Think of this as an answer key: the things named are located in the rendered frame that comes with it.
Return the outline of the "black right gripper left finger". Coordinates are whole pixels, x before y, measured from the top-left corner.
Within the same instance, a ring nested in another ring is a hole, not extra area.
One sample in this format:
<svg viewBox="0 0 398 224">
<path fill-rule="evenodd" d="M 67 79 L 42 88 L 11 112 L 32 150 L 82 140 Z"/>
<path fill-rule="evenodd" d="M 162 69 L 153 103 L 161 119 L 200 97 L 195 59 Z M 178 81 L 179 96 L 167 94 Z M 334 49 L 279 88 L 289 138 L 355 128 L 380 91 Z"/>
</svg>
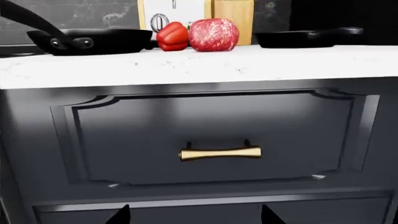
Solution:
<svg viewBox="0 0 398 224">
<path fill-rule="evenodd" d="M 105 224 L 130 224 L 131 213 L 129 205 L 125 205 L 116 212 Z"/>
</svg>

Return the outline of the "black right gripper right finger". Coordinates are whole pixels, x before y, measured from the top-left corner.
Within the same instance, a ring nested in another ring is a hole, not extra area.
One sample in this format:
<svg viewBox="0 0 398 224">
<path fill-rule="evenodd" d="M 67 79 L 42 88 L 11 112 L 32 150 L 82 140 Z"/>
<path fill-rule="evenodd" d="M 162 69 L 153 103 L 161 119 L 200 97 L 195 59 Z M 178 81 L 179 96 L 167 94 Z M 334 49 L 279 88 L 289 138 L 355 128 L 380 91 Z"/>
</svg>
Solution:
<svg viewBox="0 0 398 224">
<path fill-rule="evenodd" d="M 262 205 L 261 222 L 262 224 L 285 224 L 267 205 Z"/>
</svg>

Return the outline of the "red bell pepper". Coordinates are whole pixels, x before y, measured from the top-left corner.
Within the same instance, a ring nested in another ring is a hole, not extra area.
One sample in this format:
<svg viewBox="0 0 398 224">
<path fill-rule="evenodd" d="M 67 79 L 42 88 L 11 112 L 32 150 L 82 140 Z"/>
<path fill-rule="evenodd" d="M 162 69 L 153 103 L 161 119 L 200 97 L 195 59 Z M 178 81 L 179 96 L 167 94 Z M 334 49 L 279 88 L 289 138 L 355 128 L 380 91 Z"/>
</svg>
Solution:
<svg viewBox="0 0 398 224">
<path fill-rule="evenodd" d="M 180 22 L 171 22 L 157 33 L 156 41 L 164 52 L 185 50 L 188 47 L 188 30 Z"/>
</svg>

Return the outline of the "red marbled pork loin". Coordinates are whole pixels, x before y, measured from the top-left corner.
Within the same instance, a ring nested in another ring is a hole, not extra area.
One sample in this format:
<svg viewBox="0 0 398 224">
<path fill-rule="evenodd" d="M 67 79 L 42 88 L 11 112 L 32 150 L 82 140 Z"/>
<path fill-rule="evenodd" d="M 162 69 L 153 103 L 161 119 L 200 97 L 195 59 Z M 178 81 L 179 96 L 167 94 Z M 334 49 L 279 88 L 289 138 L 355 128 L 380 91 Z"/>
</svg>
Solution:
<svg viewBox="0 0 398 224">
<path fill-rule="evenodd" d="M 211 18 L 195 21 L 188 31 L 188 41 L 197 52 L 227 52 L 235 48 L 239 29 L 228 19 Z"/>
</svg>

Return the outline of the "black cast iron skillet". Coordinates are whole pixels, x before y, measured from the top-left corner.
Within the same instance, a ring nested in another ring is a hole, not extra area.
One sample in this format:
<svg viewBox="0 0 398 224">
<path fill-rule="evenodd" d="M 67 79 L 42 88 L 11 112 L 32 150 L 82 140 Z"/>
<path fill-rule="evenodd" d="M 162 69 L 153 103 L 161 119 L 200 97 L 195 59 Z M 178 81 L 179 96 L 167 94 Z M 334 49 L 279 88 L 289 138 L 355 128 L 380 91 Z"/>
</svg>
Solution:
<svg viewBox="0 0 398 224">
<path fill-rule="evenodd" d="M 255 33 L 261 48 L 268 49 L 299 49 L 327 48 L 342 44 L 349 40 L 358 40 L 364 29 L 361 27 L 339 27 L 322 30 L 278 31 Z"/>
</svg>

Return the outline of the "black stovetop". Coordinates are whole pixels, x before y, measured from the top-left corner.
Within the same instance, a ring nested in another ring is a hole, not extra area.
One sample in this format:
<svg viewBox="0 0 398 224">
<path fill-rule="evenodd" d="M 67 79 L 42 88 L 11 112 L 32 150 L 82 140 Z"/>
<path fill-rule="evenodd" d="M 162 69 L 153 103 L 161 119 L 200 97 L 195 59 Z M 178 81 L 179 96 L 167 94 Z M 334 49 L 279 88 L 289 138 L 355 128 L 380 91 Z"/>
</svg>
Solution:
<svg viewBox="0 0 398 224">
<path fill-rule="evenodd" d="M 35 44 L 0 45 L 0 58 L 26 57 L 32 55 L 45 55 Z"/>
</svg>

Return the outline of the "light wooden cutting board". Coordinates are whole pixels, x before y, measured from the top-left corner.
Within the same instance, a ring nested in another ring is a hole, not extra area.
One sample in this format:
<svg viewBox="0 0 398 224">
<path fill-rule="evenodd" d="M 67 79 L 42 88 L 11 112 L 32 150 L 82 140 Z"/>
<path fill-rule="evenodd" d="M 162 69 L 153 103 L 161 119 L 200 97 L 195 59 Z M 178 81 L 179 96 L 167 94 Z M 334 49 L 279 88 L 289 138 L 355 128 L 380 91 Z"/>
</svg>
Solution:
<svg viewBox="0 0 398 224">
<path fill-rule="evenodd" d="M 254 0 L 213 0 L 213 17 L 234 22 L 239 29 L 238 46 L 251 45 Z"/>
</svg>

